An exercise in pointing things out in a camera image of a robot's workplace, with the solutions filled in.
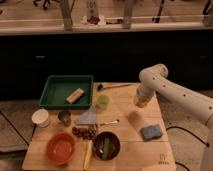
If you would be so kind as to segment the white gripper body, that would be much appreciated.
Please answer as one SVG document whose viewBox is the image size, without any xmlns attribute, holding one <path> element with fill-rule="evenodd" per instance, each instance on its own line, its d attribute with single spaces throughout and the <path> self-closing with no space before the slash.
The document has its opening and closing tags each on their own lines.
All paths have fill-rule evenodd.
<svg viewBox="0 0 213 171">
<path fill-rule="evenodd" d="M 151 99 L 154 96 L 154 91 L 144 84 L 140 84 L 136 90 L 136 95 L 139 99 Z"/>
</svg>

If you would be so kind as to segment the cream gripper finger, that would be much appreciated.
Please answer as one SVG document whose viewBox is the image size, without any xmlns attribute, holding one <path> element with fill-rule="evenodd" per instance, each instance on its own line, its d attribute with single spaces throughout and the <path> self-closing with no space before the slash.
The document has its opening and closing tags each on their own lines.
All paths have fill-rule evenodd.
<svg viewBox="0 0 213 171">
<path fill-rule="evenodd" d="M 134 104 L 139 108 L 146 107 L 149 101 L 150 101 L 149 97 L 140 97 L 140 96 L 134 97 Z"/>
</svg>

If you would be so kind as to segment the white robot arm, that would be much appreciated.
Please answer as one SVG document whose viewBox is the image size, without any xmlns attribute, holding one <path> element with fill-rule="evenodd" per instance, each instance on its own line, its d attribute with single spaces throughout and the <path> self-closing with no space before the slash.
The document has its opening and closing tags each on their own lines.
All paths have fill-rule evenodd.
<svg viewBox="0 0 213 171">
<path fill-rule="evenodd" d="M 168 69 L 164 64 L 156 64 L 141 70 L 135 105 L 145 107 L 158 92 L 196 117 L 209 129 L 207 139 L 209 146 L 204 149 L 200 171 L 213 171 L 213 98 L 173 83 L 167 76 Z"/>
</svg>

